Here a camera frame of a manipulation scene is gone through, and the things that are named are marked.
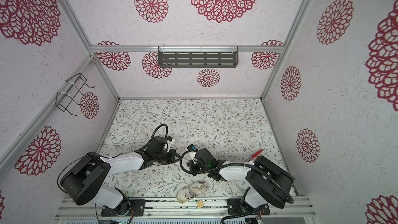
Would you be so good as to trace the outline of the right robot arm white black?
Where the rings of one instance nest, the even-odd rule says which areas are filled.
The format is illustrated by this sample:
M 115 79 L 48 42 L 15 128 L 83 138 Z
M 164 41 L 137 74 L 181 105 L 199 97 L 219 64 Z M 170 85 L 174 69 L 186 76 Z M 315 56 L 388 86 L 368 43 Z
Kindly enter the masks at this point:
M 248 189 L 241 199 L 246 206 L 257 208 L 269 204 L 282 209 L 287 203 L 294 203 L 290 194 L 293 176 L 264 156 L 257 156 L 251 162 L 230 162 L 216 159 L 205 148 L 189 149 L 181 157 L 187 154 L 190 160 L 179 162 L 185 173 L 194 176 L 207 174 L 215 181 L 239 180 L 247 183 Z

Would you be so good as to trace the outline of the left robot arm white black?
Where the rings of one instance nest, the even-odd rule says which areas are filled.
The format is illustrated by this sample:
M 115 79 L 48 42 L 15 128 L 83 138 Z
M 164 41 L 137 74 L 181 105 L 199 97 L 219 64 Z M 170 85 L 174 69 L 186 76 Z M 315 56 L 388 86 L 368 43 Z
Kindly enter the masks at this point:
M 58 179 L 58 185 L 76 205 L 101 204 L 116 216 L 126 216 L 133 210 L 129 197 L 120 189 L 105 185 L 106 177 L 175 163 L 180 155 L 172 148 L 174 143 L 175 139 L 171 136 L 154 136 L 144 147 L 132 153 L 105 157 L 89 152 Z

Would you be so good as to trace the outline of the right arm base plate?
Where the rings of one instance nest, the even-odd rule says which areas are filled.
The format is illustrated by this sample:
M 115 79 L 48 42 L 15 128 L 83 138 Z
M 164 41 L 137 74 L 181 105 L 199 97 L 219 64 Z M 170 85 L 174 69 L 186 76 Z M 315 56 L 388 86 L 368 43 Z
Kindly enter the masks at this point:
M 255 209 L 248 205 L 245 201 L 233 198 L 227 199 L 227 208 L 229 215 L 242 215 Z M 266 204 L 264 207 L 254 212 L 253 215 L 269 215 L 270 213 L 269 206 Z

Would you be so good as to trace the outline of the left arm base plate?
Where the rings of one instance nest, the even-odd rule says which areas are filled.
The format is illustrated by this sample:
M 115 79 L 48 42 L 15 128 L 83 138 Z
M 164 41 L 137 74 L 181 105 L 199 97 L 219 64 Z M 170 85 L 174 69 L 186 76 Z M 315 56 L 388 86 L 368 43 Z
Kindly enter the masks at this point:
M 117 207 L 104 206 L 101 211 L 102 217 L 141 217 L 145 210 L 145 200 L 123 200 Z

